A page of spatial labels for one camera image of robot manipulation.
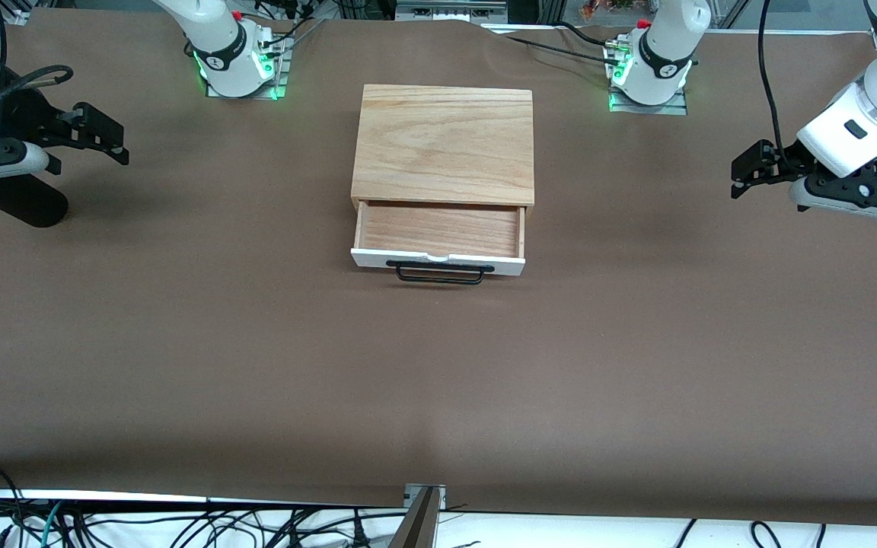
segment wooden box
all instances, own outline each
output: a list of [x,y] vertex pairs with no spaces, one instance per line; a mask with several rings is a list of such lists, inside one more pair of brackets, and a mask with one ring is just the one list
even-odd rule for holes
[[359,266],[519,275],[533,94],[367,84],[351,199]]

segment open drawer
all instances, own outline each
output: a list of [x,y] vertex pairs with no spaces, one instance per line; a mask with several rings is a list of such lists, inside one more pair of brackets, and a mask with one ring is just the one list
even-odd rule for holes
[[399,277],[403,266],[429,265],[462,266],[480,273],[480,280],[483,273],[518,276],[525,264],[525,218],[525,208],[513,205],[362,200],[351,256],[358,266],[396,269]]

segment white drawer front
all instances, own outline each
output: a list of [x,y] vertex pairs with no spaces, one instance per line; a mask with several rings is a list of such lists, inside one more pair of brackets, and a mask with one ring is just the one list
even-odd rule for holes
[[351,256],[358,266],[368,268],[393,268],[387,266],[389,260],[415,261],[415,263],[462,264],[469,266],[491,266],[494,276],[519,276],[526,261],[507,256],[467,256],[467,254],[449,254],[449,256],[430,256],[428,253],[396,252],[396,250],[363,250],[351,247]]

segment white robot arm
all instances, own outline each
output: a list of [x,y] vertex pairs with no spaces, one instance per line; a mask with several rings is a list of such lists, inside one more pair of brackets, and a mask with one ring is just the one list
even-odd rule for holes
[[181,25],[209,86],[224,97],[246,97],[274,78],[273,32],[237,18],[224,0],[153,0]]
[[618,36],[610,55],[620,65],[612,86],[638,104],[667,103],[685,85],[692,53],[710,28],[713,12],[706,0],[663,2],[651,27]]
[[[877,0],[864,0],[877,36]],[[877,218],[877,59],[780,155],[762,140],[733,162],[732,196],[756,184],[794,181],[800,211],[815,207]]]

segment drawer handle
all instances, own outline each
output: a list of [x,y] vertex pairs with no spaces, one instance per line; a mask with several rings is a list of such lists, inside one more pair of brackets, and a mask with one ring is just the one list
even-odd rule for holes
[[[387,266],[394,267],[394,274],[403,282],[427,282],[432,284],[459,284],[459,285],[479,285],[483,283],[483,277],[495,270],[490,265],[474,265],[474,264],[432,264],[432,263],[415,263],[415,261],[405,260],[389,260]],[[474,278],[446,278],[442,276],[416,276],[408,274],[408,270],[436,271],[442,270],[446,272],[474,273]]]

